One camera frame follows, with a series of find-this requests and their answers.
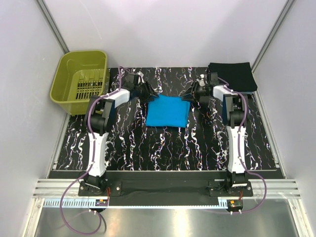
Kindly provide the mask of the bright blue t shirt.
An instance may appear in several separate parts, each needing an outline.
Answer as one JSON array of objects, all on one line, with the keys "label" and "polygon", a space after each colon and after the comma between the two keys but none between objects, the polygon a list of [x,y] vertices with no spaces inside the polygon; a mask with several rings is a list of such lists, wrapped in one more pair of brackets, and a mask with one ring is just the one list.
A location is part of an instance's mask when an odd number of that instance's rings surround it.
[{"label": "bright blue t shirt", "polygon": [[148,103],[146,126],[150,127],[180,127],[188,123],[190,102],[181,97],[159,95]]}]

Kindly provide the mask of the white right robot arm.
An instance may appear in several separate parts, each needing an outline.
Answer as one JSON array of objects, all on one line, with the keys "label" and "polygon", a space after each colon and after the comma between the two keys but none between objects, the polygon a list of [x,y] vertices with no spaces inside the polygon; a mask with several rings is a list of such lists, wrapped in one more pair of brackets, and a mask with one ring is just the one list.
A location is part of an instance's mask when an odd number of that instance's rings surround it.
[{"label": "white right robot arm", "polygon": [[183,101],[198,102],[201,97],[211,96],[223,103],[222,120],[229,139],[229,163],[224,190],[235,196],[247,189],[244,138],[247,126],[248,101],[244,94],[229,88],[229,83],[217,73],[201,74],[181,94]]}]

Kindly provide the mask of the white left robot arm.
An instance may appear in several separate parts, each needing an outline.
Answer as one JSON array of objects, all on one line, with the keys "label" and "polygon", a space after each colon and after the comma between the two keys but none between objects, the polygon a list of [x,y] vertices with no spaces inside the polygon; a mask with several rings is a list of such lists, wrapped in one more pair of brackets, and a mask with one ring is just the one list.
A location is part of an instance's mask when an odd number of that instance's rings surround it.
[{"label": "white left robot arm", "polygon": [[108,190],[106,184],[105,148],[109,132],[116,119],[116,109],[135,98],[147,103],[158,98],[158,94],[143,79],[142,73],[128,73],[121,87],[106,95],[90,98],[84,118],[89,137],[89,162],[81,189],[89,189],[97,196]]}]

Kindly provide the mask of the black marbled table mat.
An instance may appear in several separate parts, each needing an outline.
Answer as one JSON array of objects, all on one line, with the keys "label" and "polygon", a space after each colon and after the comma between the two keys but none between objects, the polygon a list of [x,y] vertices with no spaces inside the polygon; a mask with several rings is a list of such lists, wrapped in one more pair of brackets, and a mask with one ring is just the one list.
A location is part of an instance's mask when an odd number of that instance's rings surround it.
[{"label": "black marbled table mat", "polygon": [[[166,96],[180,96],[207,67],[128,68],[143,73],[153,89]],[[245,163],[266,179],[284,178],[272,150],[254,95],[249,96],[245,134]],[[107,171],[225,171],[229,144],[222,123],[222,102],[202,97],[191,104],[185,128],[146,127],[147,105],[139,99],[117,108],[116,123],[106,141]],[[77,178],[88,166],[89,139],[84,115],[70,116],[59,142],[49,178]]]}]

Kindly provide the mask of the folded black t shirt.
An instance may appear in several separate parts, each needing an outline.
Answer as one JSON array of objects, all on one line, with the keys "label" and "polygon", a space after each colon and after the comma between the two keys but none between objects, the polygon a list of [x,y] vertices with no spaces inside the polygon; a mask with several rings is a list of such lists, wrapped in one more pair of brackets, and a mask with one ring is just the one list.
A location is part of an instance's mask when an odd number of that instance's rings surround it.
[{"label": "folded black t shirt", "polygon": [[254,80],[249,62],[243,63],[210,63],[208,69],[229,84],[229,88],[245,93],[252,93],[258,86]]}]

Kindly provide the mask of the olive green plastic basket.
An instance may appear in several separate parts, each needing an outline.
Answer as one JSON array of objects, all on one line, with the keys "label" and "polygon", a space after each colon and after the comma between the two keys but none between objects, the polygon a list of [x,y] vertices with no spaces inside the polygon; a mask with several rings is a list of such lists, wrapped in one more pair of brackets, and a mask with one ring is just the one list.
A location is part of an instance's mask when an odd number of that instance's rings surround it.
[{"label": "olive green plastic basket", "polygon": [[110,70],[105,52],[72,51],[60,59],[50,98],[66,113],[84,115],[91,96],[108,93],[109,80]]}]

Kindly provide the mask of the right aluminium corner post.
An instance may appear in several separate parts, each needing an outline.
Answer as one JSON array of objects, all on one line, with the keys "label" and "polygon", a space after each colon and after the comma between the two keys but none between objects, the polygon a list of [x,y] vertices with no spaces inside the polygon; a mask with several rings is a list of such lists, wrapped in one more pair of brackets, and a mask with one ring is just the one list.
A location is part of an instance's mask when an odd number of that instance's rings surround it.
[{"label": "right aluminium corner post", "polygon": [[258,68],[260,62],[262,61],[262,59],[264,58],[266,52],[268,51],[271,43],[273,42],[274,38],[276,37],[278,31],[280,30],[282,24],[284,23],[284,21],[286,20],[288,14],[290,13],[292,7],[294,6],[296,0],[287,0],[281,10],[281,12],[279,13],[272,29],[270,30],[263,46],[261,47],[254,63],[251,66],[251,71],[252,73],[254,73],[256,71],[256,69]]}]

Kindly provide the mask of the aluminium corner post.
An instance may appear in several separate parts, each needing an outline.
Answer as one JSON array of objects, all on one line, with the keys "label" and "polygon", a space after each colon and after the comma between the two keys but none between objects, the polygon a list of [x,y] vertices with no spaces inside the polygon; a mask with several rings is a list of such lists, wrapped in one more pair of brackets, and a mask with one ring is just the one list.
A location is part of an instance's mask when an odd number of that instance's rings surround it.
[{"label": "aluminium corner post", "polygon": [[288,14],[290,13],[292,7],[294,6],[296,0],[287,0],[281,10],[281,12],[279,13],[272,29],[270,30],[263,46],[261,47],[254,63],[251,66],[251,71],[252,73],[254,73],[256,71],[256,69],[258,68],[260,62],[262,61],[262,59],[264,58],[266,52],[268,51],[271,43],[273,42],[274,38],[276,37],[278,31],[280,30],[282,24],[284,23],[284,21],[286,20]]},{"label": "aluminium corner post", "polygon": [[39,7],[40,12],[42,13],[44,19],[46,20],[49,28],[51,29],[55,39],[57,40],[61,50],[63,51],[64,54],[69,53],[70,50],[60,32],[58,29],[58,26],[48,8],[44,0],[35,0],[36,4]]}]

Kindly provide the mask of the left aluminium corner post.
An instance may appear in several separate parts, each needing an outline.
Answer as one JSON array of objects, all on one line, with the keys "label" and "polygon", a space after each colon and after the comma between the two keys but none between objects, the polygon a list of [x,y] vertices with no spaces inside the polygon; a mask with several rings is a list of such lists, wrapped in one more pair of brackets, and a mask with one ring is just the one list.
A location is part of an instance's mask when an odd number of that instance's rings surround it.
[{"label": "left aluminium corner post", "polygon": [[35,0],[36,4],[39,7],[40,12],[42,13],[44,19],[46,20],[49,28],[51,29],[55,39],[57,40],[61,50],[63,51],[64,54],[69,53],[70,50],[60,32],[58,29],[58,26],[48,8],[44,0]]}]

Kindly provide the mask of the aluminium frame rail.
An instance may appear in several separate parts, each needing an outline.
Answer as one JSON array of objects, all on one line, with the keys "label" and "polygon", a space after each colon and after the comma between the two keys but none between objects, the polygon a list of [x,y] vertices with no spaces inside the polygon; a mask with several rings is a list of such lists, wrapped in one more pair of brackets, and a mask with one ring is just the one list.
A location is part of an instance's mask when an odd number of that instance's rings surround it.
[{"label": "aluminium frame rail", "polygon": [[[198,190],[208,190],[213,197],[227,197],[228,193],[220,191],[223,186],[223,180],[215,179],[206,181],[196,180],[180,180],[180,179],[159,179],[159,180],[114,180],[110,181],[109,187],[111,195],[114,197],[122,196],[127,191],[142,192],[196,192]],[[287,198],[299,199],[300,193],[297,184],[293,179],[250,179],[243,196],[250,198],[260,198],[266,194],[266,198]],[[66,196],[75,196],[79,190],[79,183],[76,182],[71,186],[71,179],[39,179],[34,191],[34,196],[52,196],[62,195],[67,187]]]}]

